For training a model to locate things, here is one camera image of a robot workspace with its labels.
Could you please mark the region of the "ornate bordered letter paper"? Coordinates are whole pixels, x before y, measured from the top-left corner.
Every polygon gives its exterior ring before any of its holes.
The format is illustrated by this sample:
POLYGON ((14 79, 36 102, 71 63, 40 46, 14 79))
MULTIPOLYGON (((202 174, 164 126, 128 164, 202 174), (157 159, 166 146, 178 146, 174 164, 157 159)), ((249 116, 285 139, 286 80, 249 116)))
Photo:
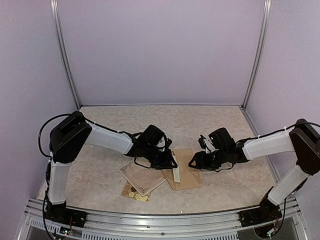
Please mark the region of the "ornate bordered letter paper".
POLYGON ((167 180, 161 170, 136 165, 133 160, 121 166, 118 171, 142 197, 167 180))

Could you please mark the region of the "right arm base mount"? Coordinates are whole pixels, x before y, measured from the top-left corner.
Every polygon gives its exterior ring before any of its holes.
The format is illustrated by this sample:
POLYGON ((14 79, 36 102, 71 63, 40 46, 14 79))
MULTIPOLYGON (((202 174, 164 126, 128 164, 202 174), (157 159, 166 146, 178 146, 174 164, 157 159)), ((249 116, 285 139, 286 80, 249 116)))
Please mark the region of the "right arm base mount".
POLYGON ((263 198, 259 206, 249 210, 239 212, 242 227, 249 227, 282 218, 279 205, 273 204, 267 198, 263 198))

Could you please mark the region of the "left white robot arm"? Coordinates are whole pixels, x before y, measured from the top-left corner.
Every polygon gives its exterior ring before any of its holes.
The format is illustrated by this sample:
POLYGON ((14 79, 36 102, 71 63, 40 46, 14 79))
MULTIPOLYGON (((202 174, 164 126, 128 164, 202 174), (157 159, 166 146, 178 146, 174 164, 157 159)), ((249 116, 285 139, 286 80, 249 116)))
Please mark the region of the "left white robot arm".
POLYGON ((151 124, 130 133, 115 130, 85 117, 81 111, 62 113, 48 119, 38 132, 38 149, 48 158, 45 212, 63 223, 70 218, 67 183, 71 166, 87 146, 106 149, 133 160, 143 158, 153 170, 177 169, 172 140, 151 124))

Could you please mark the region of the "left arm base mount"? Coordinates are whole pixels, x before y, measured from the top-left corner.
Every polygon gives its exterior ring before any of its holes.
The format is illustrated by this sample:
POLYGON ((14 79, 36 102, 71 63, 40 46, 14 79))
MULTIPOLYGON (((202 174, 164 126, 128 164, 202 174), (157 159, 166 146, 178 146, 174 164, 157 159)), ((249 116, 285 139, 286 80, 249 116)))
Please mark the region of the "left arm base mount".
POLYGON ((44 208, 44 218, 70 227, 84 228, 88 213, 82 210, 71 209, 67 203, 52 204, 48 202, 44 208))

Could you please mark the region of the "brown kraft envelope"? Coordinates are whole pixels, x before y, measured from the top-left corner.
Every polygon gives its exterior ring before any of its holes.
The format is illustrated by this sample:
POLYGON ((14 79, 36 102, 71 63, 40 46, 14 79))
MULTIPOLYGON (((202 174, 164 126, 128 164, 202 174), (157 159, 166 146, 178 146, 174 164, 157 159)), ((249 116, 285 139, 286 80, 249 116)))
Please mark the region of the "brown kraft envelope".
POLYGON ((201 188, 203 186, 200 172, 197 169, 189 167, 189 162, 194 156, 191 148, 178 148, 172 150, 175 161, 179 167, 180 182, 174 181, 174 173, 172 169, 164 169, 166 180, 170 187, 175 191, 201 188))

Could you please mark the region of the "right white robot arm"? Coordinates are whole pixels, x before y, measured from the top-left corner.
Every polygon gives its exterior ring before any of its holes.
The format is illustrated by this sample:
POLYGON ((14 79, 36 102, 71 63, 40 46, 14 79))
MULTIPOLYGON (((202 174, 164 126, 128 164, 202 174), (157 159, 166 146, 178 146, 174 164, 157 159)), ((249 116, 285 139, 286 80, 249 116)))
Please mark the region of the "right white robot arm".
POLYGON ((279 210, 281 203, 298 191, 320 171, 320 125, 298 119, 294 124, 273 132, 235 141, 228 130, 218 128, 208 138, 201 136, 202 151, 196 152, 188 166, 196 170, 220 172, 223 164, 244 164, 268 157, 271 163, 288 160, 277 183, 264 195, 256 210, 256 218, 266 222, 279 210))

